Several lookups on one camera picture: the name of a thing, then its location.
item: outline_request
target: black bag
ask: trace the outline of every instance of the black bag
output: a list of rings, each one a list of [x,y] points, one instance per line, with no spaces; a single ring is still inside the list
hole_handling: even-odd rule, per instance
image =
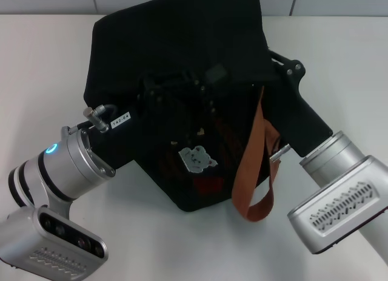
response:
[[[218,70],[228,75],[215,85],[220,95],[208,109],[182,99],[195,134],[162,142],[135,160],[179,208],[195,211],[230,198],[261,87],[277,79],[259,0],[154,0],[102,18],[93,29],[84,99],[91,107],[115,104],[122,113],[136,104],[146,73],[183,70],[209,84]],[[131,160],[100,157],[114,168]],[[263,160],[258,183],[268,175]]]

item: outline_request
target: orange strap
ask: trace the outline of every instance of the orange strap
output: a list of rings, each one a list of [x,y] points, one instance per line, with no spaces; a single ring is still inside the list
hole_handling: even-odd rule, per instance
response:
[[[280,136],[279,132],[263,117],[262,97],[263,91],[257,106],[248,145],[238,167],[232,191],[232,202],[236,209],[245,219],[251,222],[258,222],[266,218],[271,212],[273,207],[272,184],[280,164],[280,161],[270,162],[269,191],[261,201],[250,206],[259,177],[264,148],[268,150],[270,155],[274,148],[278,148],[275,145],[277,145],[277,139]]]

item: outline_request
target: teddy bear patch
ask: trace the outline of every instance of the teddy bear patch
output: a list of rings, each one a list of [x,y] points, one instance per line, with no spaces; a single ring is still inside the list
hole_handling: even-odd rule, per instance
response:
[[[179,152],[179,155],[187,170],[191,173],[199,174],[207,167],[215,167],[218,164],[210,157],[203,146],[196,146],[192,150],[185,147]]]

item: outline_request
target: white table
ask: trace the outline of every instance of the white table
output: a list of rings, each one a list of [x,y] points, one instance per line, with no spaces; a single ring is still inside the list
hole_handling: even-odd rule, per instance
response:
[[[0,176],[83,120],[92,28],[101,16],[0,16]],[[388,163],[387,18],[264,18],[269,46],[301,60],[301,93],[335,130]],[[186,214],[136,163],[77,200],[70,218],[101,236],[108,262],[88,280],[388,280],[388,267],[358,233],[313,256],[287,213],[317,190],[290,152],[275,208],[245,222],[230,201]],[[11,199],[1,199],[2,205]],[[0,264],[0,280],[40,277]]]

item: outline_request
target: label sticker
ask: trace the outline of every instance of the label sticker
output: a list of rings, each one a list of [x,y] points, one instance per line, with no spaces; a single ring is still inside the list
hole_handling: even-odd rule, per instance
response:
[[[125,113],[124,115],[121,115],[120,117],[113,120],[110,125],[112,126],[112,129],[115,127],[118,127],[120,124],[126,122],[127,120],[131,119],[131,115],[129,112]]]
[[[191,173],[202,173],[207,167],[215,167],[218,163],[206,153],[203,146],[196,146],[193,150],[185,147],[179,152],[184,165]]]

